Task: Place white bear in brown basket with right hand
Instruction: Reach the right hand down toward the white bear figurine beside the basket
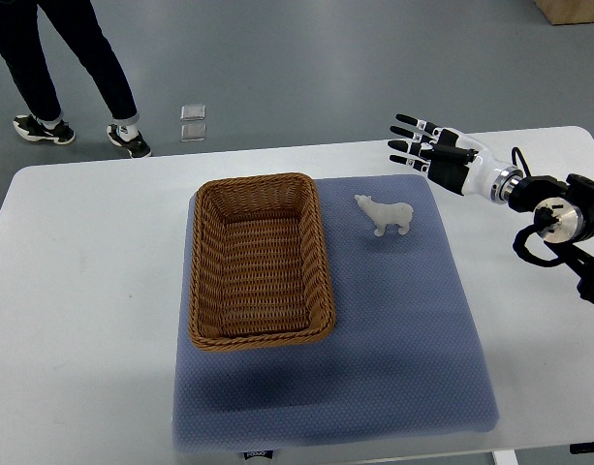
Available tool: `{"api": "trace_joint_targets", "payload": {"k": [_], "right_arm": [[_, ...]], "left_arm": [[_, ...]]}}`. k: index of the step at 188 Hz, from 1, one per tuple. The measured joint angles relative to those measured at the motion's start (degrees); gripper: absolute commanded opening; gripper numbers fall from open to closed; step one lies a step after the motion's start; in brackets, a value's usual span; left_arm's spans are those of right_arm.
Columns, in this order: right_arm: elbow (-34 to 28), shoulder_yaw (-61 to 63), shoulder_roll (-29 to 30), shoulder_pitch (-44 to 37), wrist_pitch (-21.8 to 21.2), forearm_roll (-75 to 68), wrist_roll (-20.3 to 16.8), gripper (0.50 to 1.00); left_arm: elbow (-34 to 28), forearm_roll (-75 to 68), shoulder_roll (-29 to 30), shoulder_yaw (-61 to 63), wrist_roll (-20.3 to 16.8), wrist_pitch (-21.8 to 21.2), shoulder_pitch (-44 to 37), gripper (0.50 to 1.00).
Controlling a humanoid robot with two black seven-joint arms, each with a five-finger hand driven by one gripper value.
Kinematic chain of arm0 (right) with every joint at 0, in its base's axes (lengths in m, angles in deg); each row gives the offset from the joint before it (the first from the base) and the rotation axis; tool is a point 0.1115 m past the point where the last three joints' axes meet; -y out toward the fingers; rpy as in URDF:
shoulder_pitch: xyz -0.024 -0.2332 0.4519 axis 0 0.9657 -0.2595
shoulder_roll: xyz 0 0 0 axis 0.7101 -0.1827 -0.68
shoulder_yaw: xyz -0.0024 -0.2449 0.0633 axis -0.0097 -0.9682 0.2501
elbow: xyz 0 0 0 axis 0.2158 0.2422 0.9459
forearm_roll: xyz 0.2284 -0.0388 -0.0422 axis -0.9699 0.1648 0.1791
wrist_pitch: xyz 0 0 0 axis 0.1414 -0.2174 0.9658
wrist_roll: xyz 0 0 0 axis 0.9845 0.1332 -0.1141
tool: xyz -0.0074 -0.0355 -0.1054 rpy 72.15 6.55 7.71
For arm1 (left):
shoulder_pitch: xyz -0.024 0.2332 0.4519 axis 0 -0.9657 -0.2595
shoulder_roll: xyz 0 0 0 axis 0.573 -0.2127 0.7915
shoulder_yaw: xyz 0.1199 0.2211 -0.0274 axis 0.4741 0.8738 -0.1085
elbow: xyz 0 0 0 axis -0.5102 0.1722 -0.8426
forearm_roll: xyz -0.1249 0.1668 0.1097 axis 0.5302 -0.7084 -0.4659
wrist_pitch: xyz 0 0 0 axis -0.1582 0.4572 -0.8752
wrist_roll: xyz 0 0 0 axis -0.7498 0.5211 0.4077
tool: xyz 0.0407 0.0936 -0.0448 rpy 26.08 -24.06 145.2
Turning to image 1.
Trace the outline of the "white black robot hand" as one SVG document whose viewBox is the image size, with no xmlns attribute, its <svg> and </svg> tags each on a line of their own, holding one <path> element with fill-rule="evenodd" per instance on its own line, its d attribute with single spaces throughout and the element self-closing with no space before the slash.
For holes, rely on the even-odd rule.
<svg viewBox="0 0 594 465">
<path fill-rule="evenodd" d="M 497 159 L 481 141 L 450 127 L 399 113 L 392 126 L 395 139 L 390 160 L 426 175 L 427 179 L 457 195 L 479 195 L 503 204 L 527 166 Z"/>
</svg>

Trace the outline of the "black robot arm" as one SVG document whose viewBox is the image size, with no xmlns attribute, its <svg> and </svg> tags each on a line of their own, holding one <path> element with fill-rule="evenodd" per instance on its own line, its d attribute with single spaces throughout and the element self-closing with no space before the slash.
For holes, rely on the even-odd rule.
<svg viewBox="0 0 594 465">
<path fill-rule="evenodd" d="M 566 264 L 579 277 L 579 296 L 594 304 L 594 255 L 577 247 L 594 237 L 594 181 L 575 173 L 565 181 L 533 176 L 517 147 L 512 162 L 520 163 L 521 176 L 506 182 L 502 198 L 512 210 L 533 214 L 533 223 L 516 234 L 514 251 L 540 267 Z"/>
</svg>

